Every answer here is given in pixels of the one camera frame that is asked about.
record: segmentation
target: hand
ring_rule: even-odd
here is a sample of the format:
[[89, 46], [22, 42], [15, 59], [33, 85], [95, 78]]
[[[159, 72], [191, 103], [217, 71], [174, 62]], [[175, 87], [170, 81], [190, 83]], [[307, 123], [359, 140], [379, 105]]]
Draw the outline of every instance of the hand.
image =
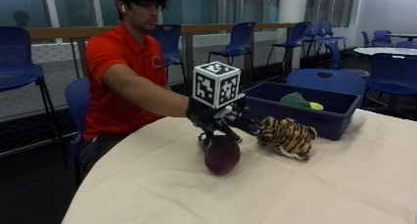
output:
[[189, 97], [187, 109], [186, 109], [186, 117], [191, 120], [193, 124], [197, 127], [211, 128], [211, 124], [214, 123], [213, 116], [219, 112], [221, 109], [213, 109], [198, 100]]

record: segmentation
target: dark red ball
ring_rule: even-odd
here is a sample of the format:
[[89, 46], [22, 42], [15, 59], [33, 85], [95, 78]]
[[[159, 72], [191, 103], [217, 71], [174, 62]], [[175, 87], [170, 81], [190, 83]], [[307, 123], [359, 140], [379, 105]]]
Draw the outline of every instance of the dark red ball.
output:
[[217, 176], [231, 171], [239, 159], [237, 143], [225, 135], [214, 135], [205, 149], [207, 170]]

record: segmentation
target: red shirt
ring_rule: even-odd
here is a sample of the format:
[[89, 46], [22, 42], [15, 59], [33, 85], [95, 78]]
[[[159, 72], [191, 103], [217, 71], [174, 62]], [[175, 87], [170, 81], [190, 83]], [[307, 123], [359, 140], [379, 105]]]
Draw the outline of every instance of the red shirt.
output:
[[158, 43], [146, 36], [142, 46], [123, 24], [119, 24], [89, 40], [86, 59], [90, 105], [83, 139], [87, 141], [101, 133], [127, 135], [161, 116], [122, 99], [105, 86], [101, 77], [111, 65], [123, 64], [137, 75], [165, 86], [167, 81]]

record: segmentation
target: blue chair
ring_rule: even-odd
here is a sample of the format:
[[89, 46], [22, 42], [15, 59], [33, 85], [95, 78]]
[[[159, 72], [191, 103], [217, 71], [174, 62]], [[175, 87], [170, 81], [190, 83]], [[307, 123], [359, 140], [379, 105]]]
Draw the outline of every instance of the blue chair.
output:
[[336, 44], [334, 42], [326, 42], [324, 43], [326, 48], [328, 49], [328, 55], [330, 55], [330, 69], [336, 69], [339, 71], [350, 72], [360, 77], [368, 76], [370, 73], [367, 73], [362, 69], [350, 69], [350, 68], [342, 68], [342, 61], [339, 58], [339, 51]]
[[282, 63], [283, 63], [283, 61], [285, 61], [285, 55], [286, 55], [286, 50], [302, 46], [302, 38], [303, 38], [305, 29], [307, 28], [307, 26], [309, 26], [309, 22], [298, 22], [298, 23], [294, 25], [294, 28], [293, 28], [293, 30], [291, 30], [290, 37], [289, 37], [289, 39], [286, 40], [286, 42], [285, 42], [285, 43], [271, 44], [271, 45], [270, 45], [270, 51], [269, 51], [269, 56], [267, 56], [266, 65], [269, 64], [269, 59], [270, 59], [270, 55], [271, 55], [271, 50], [273, 50], [274, 47], [282, 47], [282, 48], [285, 48], [283, 60], [282, 60]]
[[86, 127], [86, 115], [89, 110], [89, 80], [86, 78], [74, 80], [65, 89], [65, 100], [71, 119], [75, 123], [77, 134], [75, 138], [70, 140], [70, 153], [74, 159], [75, 166], [75, 181], [77, 185], [81, 184], [79, 175], [79, 153], [81, 144], [83, 142], [82, 134]]
[[[310, 54], [311, 46], [314, 47], [314, 51], [317, 51], [315, 43], [318, 42], [318, 39], [323, 41], [324, 33], [322, 23], [310, 22], [307, 28], [305, 29], [303, 36], [307, 37], [307, 39], [302, 40], [302, 51], [303, 57], [306, 58]], [[303, 43], [309, 43], [307, 52], [305, 52]]]
[[368, 34], [366, 31], [362, 31], [362, 36], [363, 36], [363, 47], [391, 47], [391, 44], [387, 44], [387, 43], [375, 43], [375, 44], [371, 44], [370, 43], [370, 39], [368, 39]]
[[364, 80], [370, 89], [390, 95], [387, 104], [370, 99], [382, 107], [366, 110], [395, 112], [404, 118], [415, 119], [415, 115], [398, 108], [396, 102], [399, 96], [417, 95], [417, 57], [382, 53], [372, 55], [371, 75]]
[[323, 30], [324, 30], [324, 39], [327, 41], [334, 41], [336, 44], [336, 41], [342, 41], [342, 50], [346, 49], [346, 37], [343, 36], [332, 36], [332, 29], [328, 22], [322, 22]]
[[364, 96], [366, 81], [348, 72], [334, 69], [305, 68], [294, 70], [286, 77], [286, 85], [336, 93]]
[[29, 32], [21, 27], [0, 26], [0, 92], [18, 89], [29, 84], [38, 86], [47, 119], [43, 124], [50, 126], [53, 136], [46, 142], [27, 145], [25, 149], [58, 142], [61, 144], [65, 166], [67, 166], [65, 145], [54, 119], [55, 112], [43, 80], [42, 68], [30, 59]]
[[182, 63], [182, 54], [178, 49], [179, 37], [181, 37], [181, 25], [179, 24], [158, 24], [154, 28], [154, 31], [149, 34], [154, 40], [158, 42], [165, 67], [166, 67], [166, 78], [167, 78], [167, 68], [170, 66], [181, 66], [182, 70], [182, 81], [185, 86], [185, 94], [186, 94], [186, 76], [185, 69]]
[[374, 39], [371, 40], [371, 44], [378, 45], [378, 46], [387, 46], [388, 45], [388, 47], [392, 47], [392, 45], [390, 44], [390, 37], [387, 35], [390, 35], [388, 30], [375, 30], [374, 31]]
[[399, 41], [394, 44], [394, 48], [417, 49], [417, 41]]
[[207, 63], [210, 55], [226, 58], [226, 63], [233, 66], [233, 58], [242, 55], [249, 55], [251, 73], [254, 73], [253, 57], [251, 57], [251, 37], [254, 33], [254, 22], [235, 23], [230, 31], [230, 41], [222, 51], [207, 52]]

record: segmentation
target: stuffed tiger toy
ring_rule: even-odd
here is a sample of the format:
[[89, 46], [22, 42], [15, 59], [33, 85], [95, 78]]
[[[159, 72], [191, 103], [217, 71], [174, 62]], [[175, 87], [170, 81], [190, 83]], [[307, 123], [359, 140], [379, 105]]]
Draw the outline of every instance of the stuffed tiger toy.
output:
[[262, 124], [258, 142], [271, 145], [279, 156], [307, 160], [311, 142], [317, 137], [315, 129], [295, 123], [290, 118], [277, 120], [270, 116], [262, 120]]

